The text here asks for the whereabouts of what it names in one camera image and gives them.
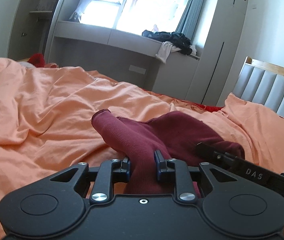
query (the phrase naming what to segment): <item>open closet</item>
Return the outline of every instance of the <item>open closet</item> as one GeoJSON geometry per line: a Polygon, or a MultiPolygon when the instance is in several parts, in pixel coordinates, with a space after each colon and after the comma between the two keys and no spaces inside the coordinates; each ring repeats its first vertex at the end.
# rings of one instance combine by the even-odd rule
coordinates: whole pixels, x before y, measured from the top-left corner
{"type": "Polygon", "coordinates": [[[57,1],[20,0],[10,36],[9,58],[21,60],[44,52],[57,1]]]}

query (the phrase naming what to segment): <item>upholstered headboard panel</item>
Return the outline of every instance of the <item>upholstered headboard panel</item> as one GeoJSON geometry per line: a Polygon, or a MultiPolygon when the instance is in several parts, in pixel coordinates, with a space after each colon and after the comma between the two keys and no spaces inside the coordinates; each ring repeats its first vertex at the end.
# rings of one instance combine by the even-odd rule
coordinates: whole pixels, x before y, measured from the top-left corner
{"type": "Polygon", "coordinates": [[[284,68],[248,57],[233,93],[284,117],[284,68]]]}

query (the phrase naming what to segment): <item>bedding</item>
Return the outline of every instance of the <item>bedding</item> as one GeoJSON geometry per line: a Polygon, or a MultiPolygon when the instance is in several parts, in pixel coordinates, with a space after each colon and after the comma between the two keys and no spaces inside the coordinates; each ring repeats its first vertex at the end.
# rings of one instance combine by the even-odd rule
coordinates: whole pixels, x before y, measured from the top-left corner
{"type": "MultiPolygon", "coordinates": [[[[272,110],[229,95],[214,113],[172,100],[170,103],[96,71],[80,67],[25,68],[0,58],[0,199],[78,162],[91,167],[123,158],[93,128],[99,110],[146,122],[180,111],[212,128],[224,140],[242,145],[245,158],[284,171],[284,119],[272,110]]],[[[123,185],[115,187],[123,192],[123,185]]],[[[0,225],[0,238],[4,232],[0,225]]]]}

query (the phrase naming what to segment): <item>triangular cutout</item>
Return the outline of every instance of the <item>triangular cutout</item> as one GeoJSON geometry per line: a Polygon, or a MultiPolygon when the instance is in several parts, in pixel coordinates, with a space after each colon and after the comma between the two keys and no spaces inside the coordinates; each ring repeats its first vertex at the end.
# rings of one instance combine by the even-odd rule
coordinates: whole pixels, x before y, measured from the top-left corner
{"type": "Polygon", "coordinates": [[[74,174],[76,174],[76,172],[78,171],[78,168],[73,168],[70,169],[68,171],[65,171],[55,177],[53,177],[52,179],[50,179],[51,181],[59,181],[59,182],[69,182],[74,174]]]}
{"type": "Polygon", "coordinates": [[[217,179],[218,182],[231,182],[231,181],[237,181],[237,179],[232,178],[231,176],[226,175],[225,173],[216,170],[216,169],[210,169],[213,176],[217,179]]]}

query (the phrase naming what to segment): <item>wall outlet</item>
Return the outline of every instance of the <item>wall outlet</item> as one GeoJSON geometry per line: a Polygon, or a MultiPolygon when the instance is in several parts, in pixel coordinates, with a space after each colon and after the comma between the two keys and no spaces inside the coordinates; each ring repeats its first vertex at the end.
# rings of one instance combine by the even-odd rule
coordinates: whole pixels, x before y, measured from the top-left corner
{"type": "Polygon", "coordinates": [[[145,74],[146,72],[146,69],[145,68],[141,68],[141,67],[136,67],[136,66],[133,66],[133,65],[130,65],[129,67],[129,70],[130,71],[133,71],[133,72],[137,72],[139,74],[145,74]]]}

